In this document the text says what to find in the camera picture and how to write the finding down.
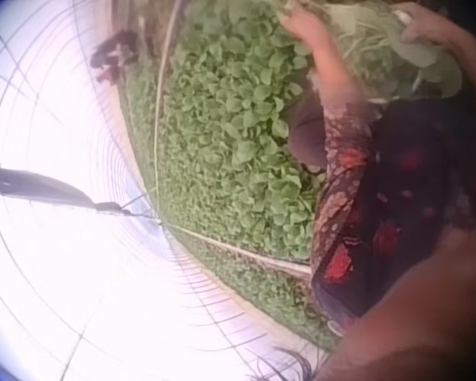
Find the harvested greens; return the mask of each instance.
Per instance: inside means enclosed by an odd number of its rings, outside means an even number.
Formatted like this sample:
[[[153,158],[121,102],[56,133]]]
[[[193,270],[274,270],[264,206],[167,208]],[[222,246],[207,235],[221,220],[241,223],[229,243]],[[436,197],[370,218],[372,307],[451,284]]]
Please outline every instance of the harvested greens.
[[[288,12],[292,8],[292,2],[286,0],[267,2]],[[428,42],[401,42],[404,26],[387,2],[300,3],[333,27],[347,68],[361,80],[371,100],[446,98],[460,90],[462,72],[455,59]]]

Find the skin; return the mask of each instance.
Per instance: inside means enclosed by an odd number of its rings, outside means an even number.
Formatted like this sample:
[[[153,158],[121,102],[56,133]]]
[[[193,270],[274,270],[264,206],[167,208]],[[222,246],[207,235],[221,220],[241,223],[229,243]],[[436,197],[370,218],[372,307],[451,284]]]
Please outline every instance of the skin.
[[[476,90],[476,38],[472,34],[414,2],[397,4],[393,8],[413,18],[402,33],[404,42],[425,39],[443,45],[455,55]]]
[[[444,44],[453,51],[476,86],[476,40],[469,33],[416,4],[402,4],[396,9],[413,18],[405,30],[406,41],[426,38]],[[312,51],[324,88],[321,94],[324,106],[325,102],[338,99],[350,89],[355,96],[360,95],[331,33],[316,16],[297,9],[290,17],[282,17],[281,23]],[[448,369],[454,366],[452,361],[432,361],[428,356],[425,366],[417,365],[421,361],[406,362],[404,369],[397,367],[394,373],[386,361],[374,370],[374,378],[363,370],[364,366],[394,353],[417,348],[434,349],[445,358],[454,359],[455,364],[475,361],[476,232],[455,240],[452,245],[441,245],[432,257],[408,271],[389,294],[353,326],[315,379],[400,381],[427,379],[427,373],[433,371],[435,376],[430,379],[438,380],[444,379],[441,375],[447,375]],[[345,376],[335,375],[341,370]]]

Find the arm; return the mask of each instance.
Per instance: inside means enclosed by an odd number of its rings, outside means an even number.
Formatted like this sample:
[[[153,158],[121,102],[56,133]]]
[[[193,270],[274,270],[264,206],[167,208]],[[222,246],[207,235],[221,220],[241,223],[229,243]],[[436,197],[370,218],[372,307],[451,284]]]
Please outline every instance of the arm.
[[[312,51],[321,80],[328,167],[327,184],[317,204],[314,223],[314,273],[325,257],[335,256],[338,232],[346,223],[370,156],[371,135],[359,86],[348,74],[322,22],[299,9],[290,17],[281,17],[281,23]]]
[[[418,354],[390,361],[391,355],[405,351]],[[367,369],[374,363],[380,366],[373,367],[372,377]],[[347,377],[320,379],[472,379],[452,373],[475,364],[476,231],[408,271],[353,327],[321,372],[341,370]]]
[[[476,89],[476,38],[472,34],[414,2],[397,4],[394,9],[412,18],[402,33],[403,41],[424,38],[445,46],[455,55]]]
[[[449,48],[469,75],[470,81],[476,89],[476,38],[455,25],[455,31],[449,40]]]

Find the hair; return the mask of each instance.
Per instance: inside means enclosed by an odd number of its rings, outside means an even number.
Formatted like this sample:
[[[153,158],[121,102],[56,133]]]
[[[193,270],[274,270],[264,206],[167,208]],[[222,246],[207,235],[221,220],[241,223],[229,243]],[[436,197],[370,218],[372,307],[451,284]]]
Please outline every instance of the hair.
[[[463,361],[442,353],[440,350],[420,346],[392,353],[368,364],[357,365],[352,361],[340,362],[338,366],[323,363],[312,369],[309,361],[301,354],[280,349],[292,356],[301,366],[296,381],[476,381],[476,364]],[[260,359],[282,381],[286,378],[264,358]],[[265,377],[252,378],[267,381]]]

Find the hand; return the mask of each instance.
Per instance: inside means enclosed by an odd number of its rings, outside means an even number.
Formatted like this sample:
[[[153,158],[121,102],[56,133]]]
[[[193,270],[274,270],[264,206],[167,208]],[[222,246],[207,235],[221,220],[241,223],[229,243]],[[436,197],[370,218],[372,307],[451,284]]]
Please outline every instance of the hand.
[[[448,46],[459,33],[460,28],[456,24],[415,2],[403,2],[393,6],[393,9],[406,12],[412,18],[401,35],[404,42],[424,38]]]
[[[326,25],[314,14],[300,6],[291,15],[279,14],[282,26],[298,37],[312,52],[319,49],[335,48],[333,36]]]

